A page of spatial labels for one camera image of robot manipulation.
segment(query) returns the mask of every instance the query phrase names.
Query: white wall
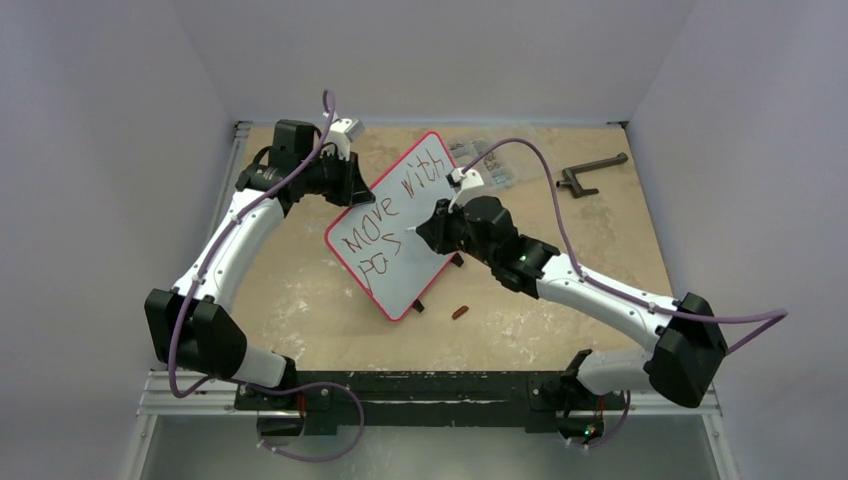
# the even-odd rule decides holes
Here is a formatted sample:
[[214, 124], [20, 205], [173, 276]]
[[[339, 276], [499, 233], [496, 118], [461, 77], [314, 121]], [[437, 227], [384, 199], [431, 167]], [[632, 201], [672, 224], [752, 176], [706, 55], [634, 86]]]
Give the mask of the white wall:
[[114, 478], [231, 124], [167, 0], [0, 3], [0, 465]]
[[175, 0], [239, 119], [629, 118], [695, 0]]
[[848, 467], [845, 25], [837, 0], [699, 1], [628, 128], [676, 293], [790, 311], [717, 379], [745, 478]]

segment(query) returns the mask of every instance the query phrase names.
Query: wooden table surface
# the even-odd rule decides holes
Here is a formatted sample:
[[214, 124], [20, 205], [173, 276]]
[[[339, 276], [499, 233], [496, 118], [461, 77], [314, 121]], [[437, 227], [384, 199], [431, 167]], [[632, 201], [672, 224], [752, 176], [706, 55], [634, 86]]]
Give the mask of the wooden table surface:
[[[353, 144], [366, 183], [416, 140], [435, 130], [445, 140], [520, 136], [537, 143], [557, 173], [630, 148], [619, 128], [369, 128]], [[271, 143], [271, 127], [250, 131], [246, 165]], [[504, 147], [521, 181], [497, 196], [519, 231], [565, 250], [543, 171], [524, 146]], [[566, 229], [582, 264], [634, 287], [670, 294], [633, 161], [580, 175], [601, 193], [558, 195]], [[342, 213], [307, 196], [258, 252], [242, 282], [233, 318], [249, 340], [290, 356], [309, 370], [556, 370], [584, 348], [617, 350], [635, 343], [575, 310], [502, 287], [488, 268], [466, 257], [449, 266], [422, 296], [426, 310], [392, 323], [324, 243]], [[458, 320], [451, 314], [467, 305]]]

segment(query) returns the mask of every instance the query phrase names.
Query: whiteboard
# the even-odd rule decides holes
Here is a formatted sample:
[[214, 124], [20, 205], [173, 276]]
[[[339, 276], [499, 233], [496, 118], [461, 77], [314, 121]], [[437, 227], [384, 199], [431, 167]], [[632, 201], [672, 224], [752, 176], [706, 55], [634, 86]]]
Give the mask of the whiteboard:
[[439, 134], [429, 132], [371, 185], [375, 203], [350, 208], [324, 234], [327, 246], [392, 321], [409, 311], [450, 262], [415, 232], [436, 201], [451, 198], [456, 167]]

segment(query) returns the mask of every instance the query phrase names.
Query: purple cable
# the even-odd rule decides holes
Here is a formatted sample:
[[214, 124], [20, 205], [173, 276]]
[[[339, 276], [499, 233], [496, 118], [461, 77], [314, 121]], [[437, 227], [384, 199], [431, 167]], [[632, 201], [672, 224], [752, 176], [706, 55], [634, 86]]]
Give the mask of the purple cable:
[[362, 433], [365, 431], [365, 411], [362, 408], [362, 402], [358, 398], [356, 398], [356, 395], [354, 395], [353, 392], [351, 392], [349, 389], [347, 389], [347, 387], [339, 385], [338, 383], [315, 382], [315, 383], [309, 383], [309, 384], [306, 384], [306, 385], [302, 385], [300, 387], [291, 388], [289, 390], [271, 390], [270, 388], [265, 388], [265, 387], [262, 387], [262, 386], [259, 386], [259, 385], [249, 385], [249, 386], [250, 386], [250, 388], [256, 390], [257, 392], [265, 393], [265, 394], [268, 394], [268, 395], [291, 395], [293, 393], [302, 392], [303, 390], [308, 390], [308, 389], [314, 388], [314, 387], [337, 388], [337, 389], [345, 392], [353, 400], [353, 403], [356, 404], [356, 409], [359, 410], [359, 429], [357, 429], [356, 436], [353, 438], [353, 440], [348, 444], [347, 447], [339, 450], [338, 452], [333, 453], [331, 455], [324, 455], [324, 456], [321, 456], [321, 457], [306, 457], [306, 456], [303, 456], [303, 455], [298, 455], [296, 453], [286, 452], [285, 450], [280, 450], [277, 447], [272, 447], [271, 445], [268, 445], [267, 443], [265, 443], [265, 440], [262, 439], [261, 435], [259, 435], [259, 431], [257, 430], [256, 433], [257, 433], [257, 435], [259, 435], [259, 444], [262, 445], [263, 447], [265, 447], [265, 449], [267, 449], [268, 451], [270, 451], [272, 453], [276, 453], [277, 455], [282, 455], [284, 457], [288, 457], [288, 458], [291, 458], [291, 459], [294, 459], [294, 460], [299, 460], [301, 462], [309, 462], [309, 463], [329, 462], [329, 461], [335, 460], [335, 459], [345, 455], [346, 453], [350, 452], [351, 450], [353, 450], [353, 447], [355, 447], [356, 444], [359, 443], [359, 439], [362, 438]]
[[612, 430], [609, 433], [604, 434], [600, 440], [595, 443], [589, 443], [587, 446], [591, 448], [598, 448], [601, 445], [607, 443], [621, 430], [621, 426], [624, 425], [624, 421], [627, 420], [627, 412], [630, 411], [630, 390], [624, 391], [624, 409], [621, 411], [621, 417], [618, 419], [618, 422], [612, 427]]
[[[327, 141], [327, 134], [330, 131], [330, 126], [333, 123], [333, 117], [336, 113], [336, 99], [335, 95], [333, 95], [332, 90], [324, 90], [324, 94], [322, 96], [322, 101], [324, 104], [324, 110], [328, 114], [327, 122], [324, 126], [324, 131], [321, 133], [321, 136], [318, 139], [318, 143], [309, 152], [309, 155], [297, 166], [290, 174], [288, 174], [284, 179], [282, 179], [279, 183], [274, 185], [271, 189], [269, 189], [264, 194], [257, 197], [252, 202], [248, 203], [244, 208], [239, 210], [238, 213], [230, 220], [230, 222], [224, 226], [221, 230], [220, 235], [215, 238], [212, 242], [212, 245], [209, 247], [209, 250], [206, 252], [206, 256], [203, 258], [203, 261], [200, 262], [200, 266], [197, 269], [197, 276], [195, 280], [192, 280], [191, 285], [189, 286], [188, 292], [185, 294], [185, 299], [183, 300], [182, 305], [180, 305], [180, 311], [177, 314], [177, 320], [174, 324], [174, 333], [171, 335], [171, 344], [168, 348], [168, 384], [171, 387], [171, 393], [177, 398], [185, 398], [195, 390], [197, 390], [201, 385], [210, 380], [211, 376], [205, 376], [195, 382], [193, 385], [188, 387], [185, 391], [180, 391], [179, 386], [177, 385], [177, 345], [179, 343], [180, 332], [182, 331], [183, 324], [185, 323], [186, 315], [188, 314], [188, 307], [191, 304], [191, 300], [194, 298], [195, 293], [197, 293], [197, 288], [200, 285], [200, 279], [206, 275], [206, 272], [209, 270], [209, 264], [212, 263], [212, 260], [215, 257], [215, 254], [220, 250], [221, 245], [226, 241], [227, 237], [229, 237], [230, 233], [232, 233], [233, 229], [241, 223], [241, 219], [247, 215], [251, 210], [253, 210], [257, 205], [259, 205], [263, 200], [268, 199], [276, 195], [277, 192], [280, 191], [283, 187], [285, 187], [289, 182], [292, 181], [296, 176], [300, 174], [312, 160], [321, 152], [324, 148], [324, 142]], [[243, 385], [247, 385], [244, 382], [237, 382]], [[265, 448], [271, 450], [274, 453], [279, 455], [284, 455], [289, 458], [293, 458], [295, 460], [300, 460], [303, 462], [327, 462], [330, 460], [335, 460], [336, 458], [341, 457], [347, 452], [351, 451], [356, 444], [359, 442], [359, 439], [362, 437], [362, 433], [365, 429], [365, 412], [362, 408], [362, 403], [356, 398], [356, 395], [353, 394], [347, 388], [331, 382], [316, 382], [310, 383], [307, 385], [302, 385], [297, 388], [292, 388], [289, 390], [272, 390], [269, 388], [265, 388], [259, 385], [249, 385], [250, 388], [254, 390], [263, 392], [268, 395], [291, 395], [292, 393], [297, 393], [303, 390], [307, 390], [314, 387], [326, 386], [332, 388], [339, 388], [343, 390], [346, 394], [350, 395], [353, 399], [354, 403], [356, 403], [357, 408], [359, 409], [359, 431], [356, 433], [356, 437], [354, 437], [353, 441], [346, 448], [342, 449], [340, 452], [337, 452], [332, 455], [326, 455], [322, 457], [304, 457], [301, 455], [297, 455], [294, 453], [284, 452], [282, 450], [277, 450], [274, 447], [269, 447], [267, 444], [262, 442]]]
[[736, 342], [733, 346], [728, 348], [728, 350], [727, 350], [728, 355], [735, 352], [741, 346], [750, 342], [756, 336], [760, 335], [765, 330], [771, 328], [777, 322], [783, 320], [786, 317], [786, 315], [788, 315], [788, 312], [784, 308], [781, 308], [781, 309], [778, 309], [778, 310], [772, 310], [770, 312], [760, 313], [760, 314], [757, 314], [757, 315], [748, 315], [748, 316], [743, 316], [743, 317], [709, 317], [709, 316], [705, 316], [705, 315], [695, 315], [695, 314], [692, 314], [692, 313], [677, 312], [675, 310], [669, 310], [667, 308], [654, 306], [650, 302], [647, 302], [647, 301], [645, 301], [641, 298], [634, 297], [633, 295], [622, 292], [621, 290], [613, 288], [613, 287], [611, 287], [611, 286], [609, 286], [605, 283], [602, 283], [602, 282], [595, 280], [594, 278], [590, 277], [580, 267], [580, 263], [577, 261], [577, 255], [574, 253], [574, 247], [572, 247], [571, 241], [568, 239], [568, 234], [565, 233], [565, 225], [563, 224], [563, 221], [562, 221], [562, 213], [560, 213], [560, 210], [559, 210], [559, 202], [557, 201], [556, 187], [554, 186], [554, 179], [553, 179], [553, 175], [551, 175], [551, 169], [548, 167], [548, 162], [545, 161], [545, 156], [542, 155], [542, 152], [539, 151], [539, 149], [536, 148], [535, 145], [528, 142], [527, 140], [524, 140], [523, 138], [516, 138], [516, 137], [505, 138], [503, 140], [500, 140], [500, 141], [494, 143], [492, 146], [487, 148], [486, 151], [481, 153], [477, 158], [472, 160], [471, 163], [469, 163], [468, 165], [463, 167], [462, 173], [467, 172], [470, 168], [472, 168], [474, 165], [476, 165], [480, 160], [484, 159], [486, 156], [488, 156], [490, 153], [492, 153], [492, 151], [494, 151], [496, 148], [498, 148], [498, 147], [500, 147], [504, 144], [507, 144], [507, 143], [520, 143], [522, 145], [527, 146], [528, 148], [530, 148], [530, 150], [533, 150], [533, 153], [535, 153], [536, 156], [539, 157], [539, 161], [542, 162], [542, 168], [545, 169], [545, 176], [548, 178], [548, 187], [550, 188], [550, 191], [551, 191], [551, 199], [553, 199], [553, 203], [554, 203], [554, 212], [556, 214], [557, 225], [559, 226], [559, 233], [562, 236], [563, 242], [565, 242], [565, 249], [568, 253], [568, 258], [571, 261], [571, 266], [574, 268], [574, 271], [577, 272], [577, 275], [580, 276], [584, 281], [586, 281], [590, 285], [594, 285], [598, 289], [603, 290], [603, 291], [605, 291], [605, 292], [607, 292], [611, 295], [614, 295], [618, 298], [621, 298], [623, 300], [626, 300], [626, 301], [628, 301], [632, 304], [638, 305], [638, 306], [643, 307], [643, 308], [647, 308], [648, 311], [650, 311], [650, 312], [657, 312], [657, 313], [661, 313], [663, 315], [670, 315], [670, 316], [682, 318], [682, 319], [685, 319], [685, 320], [693, 320], [693, 321], [696, 321], [696, 322], [704, 322], [704, 323], [731, 323], [731, 324], [765, 322], [763, 325], [761, 325], [760, 327], [755, 329], [753, 332], [749, 333], [748, 335], [743, 337], [741, 340]]

